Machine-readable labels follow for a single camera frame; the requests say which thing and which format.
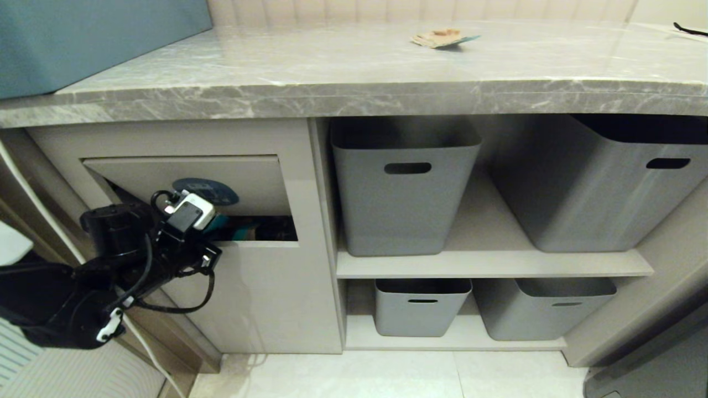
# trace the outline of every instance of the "blue box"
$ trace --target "blue box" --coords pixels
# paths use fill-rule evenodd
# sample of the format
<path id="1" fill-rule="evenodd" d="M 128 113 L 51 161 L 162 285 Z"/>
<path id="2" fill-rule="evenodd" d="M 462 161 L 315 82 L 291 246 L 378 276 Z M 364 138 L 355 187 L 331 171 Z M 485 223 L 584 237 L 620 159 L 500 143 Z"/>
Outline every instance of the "blue box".
<path id="1" fill-rule="evenodd" d="M 0 0 L 0 99 L 56 91 L 211 27 L 205 0 Z"/>

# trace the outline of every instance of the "storage bin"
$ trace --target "storage bin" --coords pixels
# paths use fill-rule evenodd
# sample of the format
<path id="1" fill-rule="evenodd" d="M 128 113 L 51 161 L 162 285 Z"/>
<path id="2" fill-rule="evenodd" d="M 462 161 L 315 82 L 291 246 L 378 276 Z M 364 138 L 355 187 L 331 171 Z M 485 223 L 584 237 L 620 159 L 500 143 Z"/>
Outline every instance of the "storage bin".
<path id="1" fill-rule="evenodd" d="M 382 336 L 440 337 L 472 291 L 469 279 L 376 279 Z"/>
<path id="2" fill-rule="evenodd" d="M 346 118 L 331 131 L 349 252 L 440 253 L 481 145 L 468 119 Z"/>
<path id="3" fill-rule="evenodd" d="M 494 340 L 555 340 L 617 293 L 609 278 L 487 279 L 474 297 Z"/>
<path id="4" fill-rule="evenodd" d="M 543 251 L 629 250 L 708 176 L 706 118 L 544 115 L 528 133 L 493 179 Z"/>
<path id="5" fill-rule="evenodd" d="M 0 0 L 0 99 L 56 91 L 211 27 L 204 0 Z"/>

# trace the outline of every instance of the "marble countertop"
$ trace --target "marble countertop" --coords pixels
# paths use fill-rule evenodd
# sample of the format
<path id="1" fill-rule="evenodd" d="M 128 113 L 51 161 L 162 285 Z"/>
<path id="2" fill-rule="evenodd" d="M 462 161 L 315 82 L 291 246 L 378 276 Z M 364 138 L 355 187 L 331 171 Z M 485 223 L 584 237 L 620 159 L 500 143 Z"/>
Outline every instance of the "marble countertop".
<path id="1" fill-rule="evenodd" d="M 448 24 L 215 28 L 46 96 L 0 101 L 0 127 L 128 120 L 485 113 L 708 115 L 705 39 L 649 25 L 466 21 L 453 50 L 409 42 Z"/>

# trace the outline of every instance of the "shelf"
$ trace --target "shelf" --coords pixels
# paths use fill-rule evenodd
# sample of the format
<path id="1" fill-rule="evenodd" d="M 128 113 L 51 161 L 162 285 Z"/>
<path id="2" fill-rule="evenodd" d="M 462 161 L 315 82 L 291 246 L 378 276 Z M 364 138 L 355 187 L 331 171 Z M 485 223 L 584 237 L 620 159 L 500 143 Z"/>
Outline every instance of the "shelf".
<path id="1" fill-rule="evenodd" d="M 544 253 L 526 237 L 491 179 L 475 171 L 447 238 L 434 256 L 354 257 L 341 239 L 337 278 L 569 278 L 648 276 L 637 250 Z"/>
<path id="2" fill-rule="evenodd" d="M 381 336 L 374 325 L 371 281 L 349 282 L 347 350 L 437 351 L 560 351 L 563 338 L 553 341 L 496 341 L 486 333 L 474 297 L 470 295 L 443 337 Z"/>

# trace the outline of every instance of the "floor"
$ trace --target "floor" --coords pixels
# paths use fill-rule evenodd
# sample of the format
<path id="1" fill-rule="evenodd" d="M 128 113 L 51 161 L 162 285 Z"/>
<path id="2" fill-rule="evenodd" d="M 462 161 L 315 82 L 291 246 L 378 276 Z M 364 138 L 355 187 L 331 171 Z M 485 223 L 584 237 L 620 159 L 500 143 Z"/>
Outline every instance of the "floor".
<path id="1" fill-rule="evenodd" d="M 555 351 L 227 355 L 190 398 L 582 398 L 587 372 Z"/>

